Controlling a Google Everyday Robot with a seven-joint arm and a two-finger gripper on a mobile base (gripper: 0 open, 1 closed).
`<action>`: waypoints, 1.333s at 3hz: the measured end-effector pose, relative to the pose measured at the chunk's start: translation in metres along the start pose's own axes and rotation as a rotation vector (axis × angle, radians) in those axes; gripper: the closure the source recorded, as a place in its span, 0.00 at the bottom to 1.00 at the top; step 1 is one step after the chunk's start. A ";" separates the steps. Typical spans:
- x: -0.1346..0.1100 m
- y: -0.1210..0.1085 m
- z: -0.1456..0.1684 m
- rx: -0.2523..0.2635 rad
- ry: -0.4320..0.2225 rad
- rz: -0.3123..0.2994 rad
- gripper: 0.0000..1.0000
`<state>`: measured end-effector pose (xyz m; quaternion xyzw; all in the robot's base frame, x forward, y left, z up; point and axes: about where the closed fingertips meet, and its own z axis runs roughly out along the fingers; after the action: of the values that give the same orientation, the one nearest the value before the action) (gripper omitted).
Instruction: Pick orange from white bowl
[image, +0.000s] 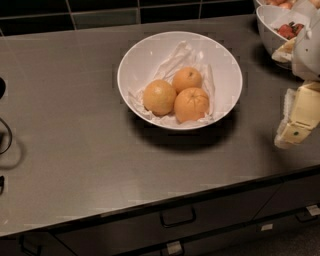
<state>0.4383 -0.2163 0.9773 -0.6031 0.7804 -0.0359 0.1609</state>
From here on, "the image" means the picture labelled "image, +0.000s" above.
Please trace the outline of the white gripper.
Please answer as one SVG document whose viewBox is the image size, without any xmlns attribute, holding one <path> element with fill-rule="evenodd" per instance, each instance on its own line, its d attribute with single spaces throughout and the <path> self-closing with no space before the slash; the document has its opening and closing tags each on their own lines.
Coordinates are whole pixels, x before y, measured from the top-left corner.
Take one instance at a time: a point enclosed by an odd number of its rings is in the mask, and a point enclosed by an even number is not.
<svg viewBox="0 0 320 256">
<path fill-rule="evenodd" d="M 279 63 L 292 63 L 295 76 L 320 81 L 320 10 L 317 9 L 297 38 L 285 42 L 272 54 Z M 303 142 L 320 123 L 320 83 L 304 82 L 285 94 L 284 118 L 278 127 L 279 145 Z"/>
</svg>

